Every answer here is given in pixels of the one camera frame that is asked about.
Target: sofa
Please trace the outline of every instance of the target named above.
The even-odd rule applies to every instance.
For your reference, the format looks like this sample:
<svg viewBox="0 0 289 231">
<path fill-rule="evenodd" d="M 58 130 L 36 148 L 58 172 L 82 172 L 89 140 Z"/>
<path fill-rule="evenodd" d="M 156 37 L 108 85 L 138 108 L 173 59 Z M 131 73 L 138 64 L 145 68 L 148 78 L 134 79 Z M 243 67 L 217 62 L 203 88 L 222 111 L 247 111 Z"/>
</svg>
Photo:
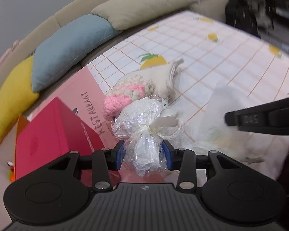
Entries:
<svg viewBox="0 0 289 231">
<path fill-rule="evenodd" d="M 11 70 L 30 56 L 35 49 L 48 37 L 53 35 L 58 29 L 68 24 L 69 22 L 79 18 L 80 16 L 89 14 L 90 11 L 101 3 L 108 0 L 75 0 L 64 8 L 60 9 L 53 16 L 42 22 L 36 29 L 34 29 L 20 44 L 13 50 L 13 52 L 0 65 L 0 87 L 11 72 Z M 190 10 L 203 14 L 207 17 L 218 21 L 225 21 L 225 6 L 228 0 L 200 0 L 190 6 Z M 122 34 L 107 41 L 92 52 L 88 53 L 84 59 L 78 64 L 74 65 L 59 81 L 51 85 L 49 88 L 41 91 L 40 98 L 24 115 L 28 115 L 37 105 L 40 104 L 48 95 L 50 95 L 58 86 L 71 77 L 74 73 L 84 67 L 93 58 L 99 56 L 115 44 L 123 39 L 136 33 L 142 28 L 147 27 L 152 23 L 145 23 L 140 26 L 125 30 Z"/>
</svg>

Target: white tag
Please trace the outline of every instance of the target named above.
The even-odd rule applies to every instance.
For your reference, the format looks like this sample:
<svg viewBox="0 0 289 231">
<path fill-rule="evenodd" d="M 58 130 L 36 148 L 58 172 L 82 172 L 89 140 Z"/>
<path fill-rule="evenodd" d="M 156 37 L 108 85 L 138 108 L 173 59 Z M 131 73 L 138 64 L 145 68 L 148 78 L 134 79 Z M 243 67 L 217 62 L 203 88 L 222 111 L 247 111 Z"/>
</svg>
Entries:
<svg viewBox="0 0 289 231">
<path fill-rule="evenodd" d="M 162 104 L 163 104 L 163 109 L 168 108 L 168 98 L 166 97 L 166 99 L 162 98 Z"/>
</svg>

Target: pink and white knitted fabric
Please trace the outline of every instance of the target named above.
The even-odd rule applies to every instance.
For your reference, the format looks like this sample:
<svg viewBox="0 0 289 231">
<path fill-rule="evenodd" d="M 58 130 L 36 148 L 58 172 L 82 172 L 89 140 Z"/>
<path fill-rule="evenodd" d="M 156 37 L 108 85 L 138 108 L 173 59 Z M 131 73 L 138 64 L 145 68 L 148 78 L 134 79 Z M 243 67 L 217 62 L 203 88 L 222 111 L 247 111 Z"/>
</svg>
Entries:
<svg viewBox="0 0 289 231">
<path fill-rule="evenodd" d="M 117 82 L 103 101 L 105 118 L 118 116 L 121 110 L 131 102 L 151 96 L 154 88 L 153 82 L 144 81 L 141 75 Z"/>
</svg>

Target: pink crocheted item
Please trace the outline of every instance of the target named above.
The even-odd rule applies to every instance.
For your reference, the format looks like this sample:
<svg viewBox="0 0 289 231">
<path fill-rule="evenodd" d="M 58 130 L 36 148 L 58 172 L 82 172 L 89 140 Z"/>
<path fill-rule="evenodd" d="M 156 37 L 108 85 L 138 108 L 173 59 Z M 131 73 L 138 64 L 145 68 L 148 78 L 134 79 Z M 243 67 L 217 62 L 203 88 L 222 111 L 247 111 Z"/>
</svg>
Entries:
<svg viewBox="0 0 289 231">
<path fill-rule="evenodd" d="M 145 97 L 145 88 L 143 85 L 131 84 L 122 86 L 116 95 L 106 96 L 103 101 L 104 116 L 117 116 L 120 111 L 131 104 L 132 101 L 139 100 Z"/>
</svg>

